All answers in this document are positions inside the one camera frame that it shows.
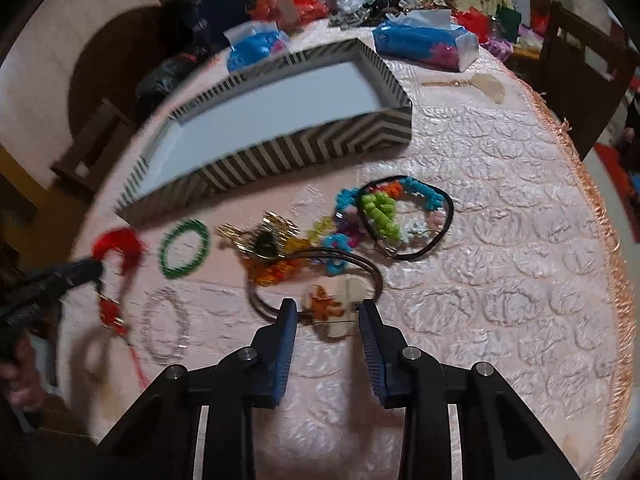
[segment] red tassel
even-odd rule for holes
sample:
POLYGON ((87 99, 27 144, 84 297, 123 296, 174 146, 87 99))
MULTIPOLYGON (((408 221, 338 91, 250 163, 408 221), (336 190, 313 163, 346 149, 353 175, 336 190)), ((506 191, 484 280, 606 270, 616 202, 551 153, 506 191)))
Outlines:
POLYGON ((124 275, 140 263, 144 249, 142 241, 132 228, 114 229, 94 242, 91 256, 94 260, 102 261, 109 251, 120 252, 122 254, 120 273, 124 275))

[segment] green beaded bracelet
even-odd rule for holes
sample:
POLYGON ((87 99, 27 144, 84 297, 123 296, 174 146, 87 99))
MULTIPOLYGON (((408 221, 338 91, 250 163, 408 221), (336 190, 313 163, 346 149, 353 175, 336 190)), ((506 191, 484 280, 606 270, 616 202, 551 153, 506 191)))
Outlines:
POLYGON ((160 269, 169 280, 175 280, 176 278, 187 276, 196 270, 202 264, 207 254, 209 254, 209 230, 200 220, 187 220, 178 225, 171 234, 162 240, 162 244, 160 245, 160 269), (187 231, 197 232, 200 235, 202 245, 198 250, 198 254, 193 257, 193 260, 183 266, 172 269, 166 263, 166 250, 178 236, 187 231))

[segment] circular tablecloth pattern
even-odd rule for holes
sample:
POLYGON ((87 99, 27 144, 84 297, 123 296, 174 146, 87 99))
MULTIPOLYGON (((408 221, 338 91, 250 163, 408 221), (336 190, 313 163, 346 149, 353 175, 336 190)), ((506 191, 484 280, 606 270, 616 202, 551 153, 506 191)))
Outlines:
MULTIPOLYGON (((331 30, 323 21, 294 38, 292 48, 353 37, 373 47, 369 29, 331 30)), ((463 75, 386 63, 414 103, 413 139, 404 150, 332 160, 263 180, 158 219, 141 232, 148 252, 122 302, 143 368, 151 378, 162 369, 143 349, 140 320, 148 298, 164 286, 173 287, 187 309, 188 368, 217 363, 264 324, 249 307, 237 255, 215 241, 191 276, 171 282, 162 276, 158 248, 181 219, 199 218, 210 229, 224 222, 249 227, 271 209, 307 228, 331 214, 342 187, 410 174, 446 190, 456 215, 441 244, 421 261, 391 264, 362 249, 385 278, 383 320, 443 363, 494 364, 578 473, 599 476, 617 453, 630 397, 632 297, 617 234, 566 125, 483 49, 463 75), (474 73, 503 82, 503 104, 473 87, 420 86, 474 73)), ((223 54, 146 122, 96 197, 74 256, 88 254, 103 231, 125 224, 114 206, 162 117, 225 75, 223 54)), ((311 89, 308 98, 322 105, 311 89)), ((122 285, 118 263, 116 255, 106 261, 107 294, 122 285)), ((301 291, 300 284, 283 283, 264 296, 278 303, 301 291)), ((138 381, 124 343, 100 325, 91 287, 73 290, 64 303, 58 366, 63 396, 99 440, 140 394, 138 381)), ((158 305, 152 325, 157 348, 177 337, 175 316, 171 305, 158 305)), ((450 415, 458 480, 455 410, 450 415)), ((282 404, 274 411, 254 410, 258 478, 396 478, 402 423, 402 410, 385 411, 374 398, 358 336, 326 343, 311 328, 299 327, 282 404)))

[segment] tissue pack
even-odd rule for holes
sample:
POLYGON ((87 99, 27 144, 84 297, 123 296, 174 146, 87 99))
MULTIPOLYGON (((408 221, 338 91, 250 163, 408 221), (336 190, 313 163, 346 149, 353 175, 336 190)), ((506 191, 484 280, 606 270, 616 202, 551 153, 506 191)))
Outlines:
POLYGON ((478 57, 478 38, 450 22, 450 10, 414 10, 373 29, 376 51, 463 72, 478 57))

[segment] dark green gemstone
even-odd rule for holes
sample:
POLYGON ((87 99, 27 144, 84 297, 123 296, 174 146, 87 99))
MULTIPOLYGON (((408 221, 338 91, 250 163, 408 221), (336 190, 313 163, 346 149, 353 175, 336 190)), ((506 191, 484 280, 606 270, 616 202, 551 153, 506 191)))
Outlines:
POLYGON ((254 253, 263 258, 274 259, 278 257, 278 245, 276 237, 268 232, 262 231, 255 237, 254 253))

